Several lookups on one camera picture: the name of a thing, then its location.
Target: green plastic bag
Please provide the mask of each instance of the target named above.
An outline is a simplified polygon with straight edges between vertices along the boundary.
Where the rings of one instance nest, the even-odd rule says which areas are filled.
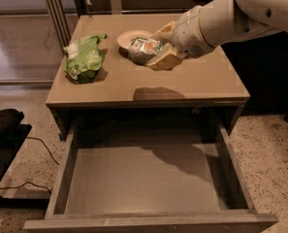
[[[106,34],[86,36],[64,48],[68,57],[64,71],[75,83],[93,82],[105,59],[98,44],[106,38]]]

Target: tabletop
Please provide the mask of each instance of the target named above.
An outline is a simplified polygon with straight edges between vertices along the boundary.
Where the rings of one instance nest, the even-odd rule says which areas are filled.
[[[107,34],[99,49],[105,61],[93,83],[72,83],[64,73],[64,57],[47,99],[54,108],[144,106],[185,101],[245,102],[249,93],[222,48],[185,59],[173,71],[153,71],[132,63],[117,38],[129,30],[155,32],[179,14],[82,16],[72,41]]]

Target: desk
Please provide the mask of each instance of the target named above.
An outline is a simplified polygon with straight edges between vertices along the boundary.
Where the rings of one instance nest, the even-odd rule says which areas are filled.
[[[65,156],[46,219],[27,221],[27,232],[261,232],[277,222],[257,214],[231,147],[249,94],[222,49],[154,72],[116,42],[177,18],[80,18],[73,40],[106,33],[106,59],[87,84],[71,83],[61,63],[47,105]]]

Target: wire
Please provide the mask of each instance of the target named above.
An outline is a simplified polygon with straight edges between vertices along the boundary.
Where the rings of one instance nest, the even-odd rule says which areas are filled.
[[[48,151],[50,157],[52,158],[52,160],[54,160],[54,162],[59,166],[59,163],[58,163],[58,162],[56,161],[56,159],[53,157],[51,151],[48,149],[47,145],[44,143],[43,140],[41,140],[40,138],[36,138],[36,137],[26,137],[26,139],[38,140],[38,141],[42,142],[43,145],[46,147],[46,149],[47,149],[47,151]]]
[[[50,190],[46,186],[37,185],[37,184],[31,183],[31,182],[27,182],[27,183],[24,183],[24,184],[21,184],[21,185],[18,185],[18,186],[0,187],[0,190],[3,190],[3,189],[18,189],[18,188],[21,188],[22,186],[25,186],[26,184],[32,184],[32,185],[37,186],[39,188],[44,188],[44,189],[46,189],[48,191],[49,194],[51,194]]]

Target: open drawer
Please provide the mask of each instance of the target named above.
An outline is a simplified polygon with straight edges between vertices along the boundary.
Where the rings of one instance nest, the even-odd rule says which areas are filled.
[[[226,129],[212,111],[80,113],[45,220],[27,232],[261,232]]]

